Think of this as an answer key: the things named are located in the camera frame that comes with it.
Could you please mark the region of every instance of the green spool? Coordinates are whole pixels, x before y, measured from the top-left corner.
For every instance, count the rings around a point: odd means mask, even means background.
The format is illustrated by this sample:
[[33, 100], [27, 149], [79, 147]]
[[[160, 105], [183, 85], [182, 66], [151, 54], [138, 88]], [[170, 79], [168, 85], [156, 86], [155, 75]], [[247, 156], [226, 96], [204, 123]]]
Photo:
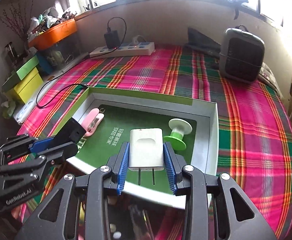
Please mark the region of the green spool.
[[183, 142], [183, 137], [185, 134], [190, 134], [193, 128], [185, 120], [174, 118], [168, 123], [169, 127], [172, 129], [170, 135], [164, 136], [166, 142], [170, 142], [172, 148], [176, 151], [186, 150], [186, 144]]

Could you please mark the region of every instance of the silver screw head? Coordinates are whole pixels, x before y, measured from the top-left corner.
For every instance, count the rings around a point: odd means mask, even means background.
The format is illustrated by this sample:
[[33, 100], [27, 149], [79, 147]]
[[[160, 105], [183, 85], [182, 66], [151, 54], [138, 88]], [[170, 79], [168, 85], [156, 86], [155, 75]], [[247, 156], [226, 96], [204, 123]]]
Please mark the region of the silver screw head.
[[119, 232], [119, 231], [117, 231], [117, 232], [115, 232], [114, 234], [113, 234], [113, 238], [114, 239], [120, 239], [121, 238], [121, 232]]
[[72, 180], [73, 179], [73, 175], [72, 174], [66, 174], [64, 175], [64, 180], [68, 181], [68, 180]]
[[110, 168], [109, 168], [107, 165], [104, 165], [104, 166], [101, 166], [101, 167], [100, 167], [100, 170], [101, 170], [102, 172], [107, 172], [107, 171], [110, 170]]
[[31, 173], [31, 174], [30, 174], [30, 177], [33, 177], [33, 178], [36, 179], [36, 178], [38, 178], [38, 175], [37, 175], [37, 174], [33, 174], [33, 173]]
[[194, 167], [192, 165], [185, 165], [184, 170], [186, 171], [193, 171]]
[[222, 173], [221, 174], [221, 178], [222, 179], [225, 179], [225, 180], [229, 180], [230, 179], [230, 176], [227, 173]]

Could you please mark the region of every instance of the pink clip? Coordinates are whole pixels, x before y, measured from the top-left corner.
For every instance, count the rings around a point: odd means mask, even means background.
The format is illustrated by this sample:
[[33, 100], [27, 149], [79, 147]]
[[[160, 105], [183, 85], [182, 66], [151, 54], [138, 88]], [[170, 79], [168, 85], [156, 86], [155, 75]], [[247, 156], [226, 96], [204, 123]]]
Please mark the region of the pink clip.
[[100, 114], [98, 108], [92, 109], [81, 123], [81, 126], [87, 131], [84, 137], [93, 135], [103, 118], [104, 114]]

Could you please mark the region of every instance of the white plug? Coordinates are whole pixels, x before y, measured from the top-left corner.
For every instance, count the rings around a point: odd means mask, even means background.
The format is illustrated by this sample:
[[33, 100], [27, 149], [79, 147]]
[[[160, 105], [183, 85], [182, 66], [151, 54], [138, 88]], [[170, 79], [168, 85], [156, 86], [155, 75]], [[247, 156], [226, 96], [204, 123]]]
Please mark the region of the white plug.
[[128, 168], [131, 171], [139, 172], [139, 185], [140, 172], [152, 171], [153, 184], [155, 184], [154, 171], [164, 169], [163, 132], [161, 129], [133, 129], [130, 131]]
[[131, 46], [136, 46], [139, 44], [138, 37], [139, 35], [132, 38], [131, 43], [130, 43]]

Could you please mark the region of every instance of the yellow box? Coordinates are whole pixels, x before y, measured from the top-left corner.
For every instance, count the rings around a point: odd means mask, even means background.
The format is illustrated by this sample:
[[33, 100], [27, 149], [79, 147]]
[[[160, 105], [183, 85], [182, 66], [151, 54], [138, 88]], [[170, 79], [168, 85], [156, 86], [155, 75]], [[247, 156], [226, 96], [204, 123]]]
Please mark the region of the yellow box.
[[38, 69], [35, 67], [21, 82], [9, 90], [9, 94], [15, 100], [25, 104], [42, 83]]

